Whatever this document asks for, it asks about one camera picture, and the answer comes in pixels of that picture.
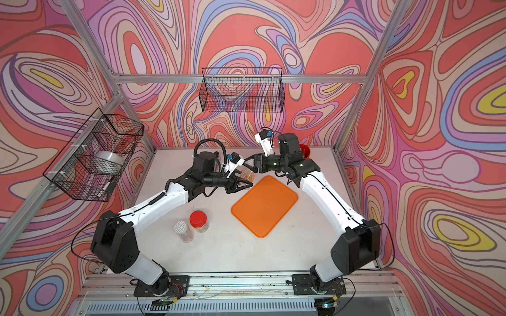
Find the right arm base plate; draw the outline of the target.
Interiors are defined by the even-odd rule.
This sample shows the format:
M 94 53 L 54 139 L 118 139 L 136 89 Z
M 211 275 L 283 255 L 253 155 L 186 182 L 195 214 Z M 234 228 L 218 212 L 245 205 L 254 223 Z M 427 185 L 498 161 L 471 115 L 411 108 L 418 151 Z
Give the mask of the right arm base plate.
M 293 287 L 296 296 L 333 295 L 340 297 L 347 293 L 344 280 L 335 278 L 331 281 L 321 281 L 313 274 L 293 274 L 286 283 Z

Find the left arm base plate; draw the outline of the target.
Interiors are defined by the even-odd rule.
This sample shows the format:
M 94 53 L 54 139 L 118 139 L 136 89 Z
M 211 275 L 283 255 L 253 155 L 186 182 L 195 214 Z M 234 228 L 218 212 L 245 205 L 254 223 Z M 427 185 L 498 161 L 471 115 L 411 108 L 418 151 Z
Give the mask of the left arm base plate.
M 133 279 L 130 285 L 135 286 L 134 296 L 138 298 L 181 298 L 187 295 L 190 281 L 189 275 L 163 276 L 148 285 L 141 280 Z

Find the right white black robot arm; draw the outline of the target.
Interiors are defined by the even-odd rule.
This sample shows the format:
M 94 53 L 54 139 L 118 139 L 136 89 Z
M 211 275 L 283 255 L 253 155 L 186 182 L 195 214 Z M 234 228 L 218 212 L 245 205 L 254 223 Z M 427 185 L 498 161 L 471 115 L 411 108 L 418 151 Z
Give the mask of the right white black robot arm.
M 313 200 L 337 233 L 329 256 L 310 268 L 310 284 L 315 291 L 378 259 L 382 240 L 380 224 L 373 219 L 367 221 L 332 188 L 321 168 L 303 155 L 295 134 L 278 136 L 278 154 L 272 146 L 273 131 L 262 130 L 254 138 L 263 152 L 246 158 L 246 162 L 253 161 L 246 168 L 255 173 L 273 171 L 285 175 Z

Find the clear candy jar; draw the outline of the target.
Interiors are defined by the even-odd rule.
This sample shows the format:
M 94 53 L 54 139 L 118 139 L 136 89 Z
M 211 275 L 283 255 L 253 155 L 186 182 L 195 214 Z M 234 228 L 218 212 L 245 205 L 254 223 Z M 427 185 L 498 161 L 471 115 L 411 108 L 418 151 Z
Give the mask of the clear candy jar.
M 243 168 L 240 173 L 240 177 L 249 182 L 254 182 L 255 176 L 256 174 L 248 168 Z

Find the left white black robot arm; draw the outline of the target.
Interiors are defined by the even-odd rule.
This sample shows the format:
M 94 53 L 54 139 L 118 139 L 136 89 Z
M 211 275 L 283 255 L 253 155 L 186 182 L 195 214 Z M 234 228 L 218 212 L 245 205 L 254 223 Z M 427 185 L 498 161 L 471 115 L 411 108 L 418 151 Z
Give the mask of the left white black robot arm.
M 144 285 L 149 294 L 169 292 L 168 272 L 138 249 L 137 238 L 170 211 L 188 204 L 207 188 L 224 188 L 232 194 L 252 187 L 238 176 L 244 159 L 236 152 L 225 155 L 225 163 L 215 169 L 217 154 L 203 151 L 193 155 L 193 164 L 183 175 L 167 181 L 165 188 L 146 201 L 119 213 L 105 212 L 93 235 L 91 251 L 116 274 L 127 274 Z

